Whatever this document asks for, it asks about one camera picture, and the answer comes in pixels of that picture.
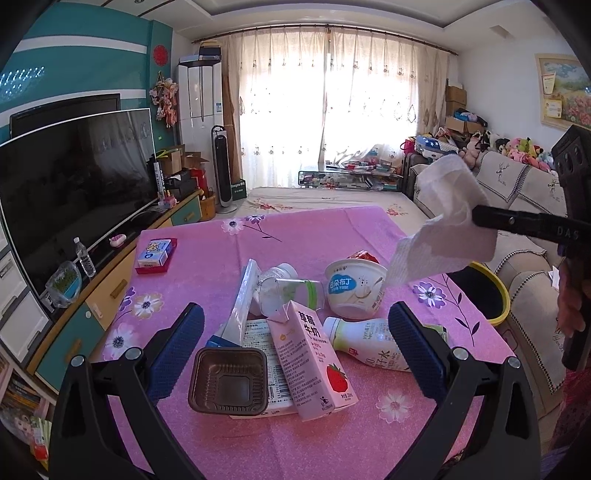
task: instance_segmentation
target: ceiling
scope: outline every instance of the ceiling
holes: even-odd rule
[[[392,31],[462,51],[505,38],[554,34],[548,19],[529,0],[62,1],[158,20],[190,40],[273,24],[331,23]]]

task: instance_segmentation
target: human hand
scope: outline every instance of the human hand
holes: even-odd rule
[[[570,270],[563,262],[559,268],[560,283],[558,285],[558,328],[569,338],[575,331],[585,330],[585,322],[581,315],[583,304],[582,293],[574,288],[570,281]],[[584,280],[582,284],[583,294],[591,299],[591,281]]]

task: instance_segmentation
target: barcode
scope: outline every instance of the barcode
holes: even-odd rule
[[[283,369],[281,368],[281,365],[276,365],[274,368],[275,378],[277,379],[275,382],[275,386],[277,387],[277,398],[289,398],[290,389],[287,387],[287,380],[285,380]]]

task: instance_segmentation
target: bag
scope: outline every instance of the bag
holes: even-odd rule
[[[400,145],[400,149],[404,152],[404,155],[408,155],[409,153],[414,153],[414,137],[408,137],[402,145]]]

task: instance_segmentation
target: curtain rod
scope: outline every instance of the curtain rod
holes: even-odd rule
[[[243,28],[241,30],[232,30],[229,32],[225,32],[225,33],[221,33],[218,35],[211,35],[210,37],[205,37],[205,38],[200,38],[198,40],[193,40],[193,43],[199,43],[202,41],[206,41],[206,40],[212,40],[214,38],[219,38],[219,37],[225,37],[227,35],[232,35],[234,33],[246,33],[246,32],[253,32],[256,30],[269,30],[269,29],[275,29],[275,28],[285,28],[285,27],[326,27],[326,28],[350,28],[352,30],[359,30],[362,32],[370,32],[370,33],[380,33],[380,34],[384,34],[384,35],[388,35],[390,37],[396,37],[396,38],[402,38],[403,40],[410,40],[412,42],[415,43],[420,43],[422,45],[426,45],[428,47],[432,47],[432,48],[436,48],[438,50],[441,51],[446,51],[452,55],[455,55],[456,57],[458,56],[458,54],[456,52],[454,52],[453,50],[448,50],[447,48],[443,48],[440,47],[438,45],[434,45],[432,43],[423,41],[423,40],[418,40],[416,38],[412,38],[412,37],[406,37],[404,35],[400,35],[397,33],[390,33],[387,32],[385,30],[373,30],[371,28],[363,28],[363,27],[350,27],[347,25],[332,25],[332,24],[286,24],[286,25],[269,25],[267,27],[252,27],[252,28]]]

